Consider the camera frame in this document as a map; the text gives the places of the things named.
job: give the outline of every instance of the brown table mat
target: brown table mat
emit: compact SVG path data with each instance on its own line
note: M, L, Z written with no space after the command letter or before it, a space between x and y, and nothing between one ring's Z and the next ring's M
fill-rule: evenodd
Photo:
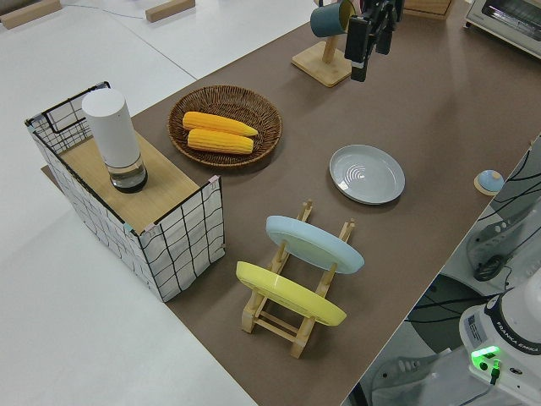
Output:
M222 176L226 256L167 305L258 404L340 404L489 203L474 177L488 168L507 176L541 130L541 63L462 28L466 11L456 2L447 21L405 15L391 53L372 55L365 83L329 89L295 68L292 56L318 41L304 25L134 117L135 128L196 183ZM223 84L256 91L280 111L283 136L266 167L213 170L172 146L167 117L175 102ZM350 144L395 157L406 176L399 200L365 206L340 193L329 160ZM276 247L265 219L295 217L308 198L310 222L330 233L356 219L350 244L366 265L336 275L328 299L348 316L337 327L316 326L294 359L288 341L259 326L241 331L250 292L235 265L266 266ZM295 258L283 275L313 288L320 277Z

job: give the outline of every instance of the green light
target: green light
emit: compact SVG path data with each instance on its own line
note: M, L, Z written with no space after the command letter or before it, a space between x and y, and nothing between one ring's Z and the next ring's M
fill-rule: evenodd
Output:
M500 348L495 345L491 345L486 348L481 348L472 352L472 362L476 368L481 369L481 362L486 362L487 359L493 358L497 353L500 352ZM494 368L499 368L500 362L495 359Z

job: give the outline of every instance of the white cylinder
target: white cylinder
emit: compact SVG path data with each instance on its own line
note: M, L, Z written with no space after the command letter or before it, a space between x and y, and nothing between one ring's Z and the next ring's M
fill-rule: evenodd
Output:
M128 167L139 159L139 144L124 96L114 89L98 89L82 103L86 120L108 167Z
M541 270L507 292L501 309L505 321L520 337L541 343Z

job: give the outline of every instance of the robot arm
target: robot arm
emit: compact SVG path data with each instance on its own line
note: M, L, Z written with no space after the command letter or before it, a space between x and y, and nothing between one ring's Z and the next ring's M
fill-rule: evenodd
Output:
M527 405L541 406L541 269L525 283L462 314L470 371Z
M403 0L365 0L360 16L349 19L344 57L352 61L352 79L364 82L370 54L387 55L392 31L402 19Z

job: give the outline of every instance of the glass base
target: glass base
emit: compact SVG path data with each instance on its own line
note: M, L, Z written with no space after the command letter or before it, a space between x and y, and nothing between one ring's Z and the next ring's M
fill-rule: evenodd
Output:
M115 184L115 181L112 178L111 178L111 183L115 187L115 189L118 190L119 192L122 192L122 193L136 193L136 192L139 192L139 191L141 191L143 189L143 187L145 186L146 181L148 179L149 179L149 174L145 170L145 177L143 178L143 180L141 180L138 184L136 184L134 186L128 186L128 187L119 186L118 184Z
M141 156L128 167L108 167L112 185L123 193L139 192L149 178Z

